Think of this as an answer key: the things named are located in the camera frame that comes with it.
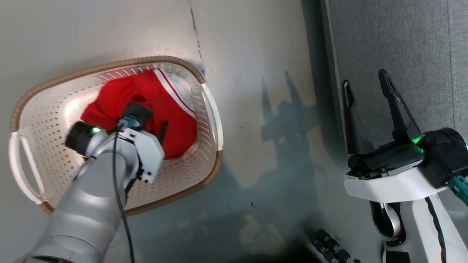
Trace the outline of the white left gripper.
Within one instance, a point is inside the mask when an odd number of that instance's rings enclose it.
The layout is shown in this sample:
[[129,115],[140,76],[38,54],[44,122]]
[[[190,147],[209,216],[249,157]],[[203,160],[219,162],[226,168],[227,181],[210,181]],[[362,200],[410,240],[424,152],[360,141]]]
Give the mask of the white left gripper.
[[146,131],[130,128],[120,129],[118,133],[118,154],[123,156],[130,171],[130,179],[154,183],[165,157],[162,144],[168,121],[161,126],[156,136]]

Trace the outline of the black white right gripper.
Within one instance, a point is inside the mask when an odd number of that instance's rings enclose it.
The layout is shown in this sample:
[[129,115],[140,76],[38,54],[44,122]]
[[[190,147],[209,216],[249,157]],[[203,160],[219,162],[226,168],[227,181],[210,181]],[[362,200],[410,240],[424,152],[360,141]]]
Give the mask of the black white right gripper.
[[422,133],[387,70],[379,70],[379,81],[388,100],[396,142],[378,148],[366,136],[350,82],[344,80],[341,84],[344,135],[350,155],[350,170],[344,179],[346,192],[376,203],[398,203],[446,190],[447,182],[434,186],[422,170],[428,150],[422,148]]

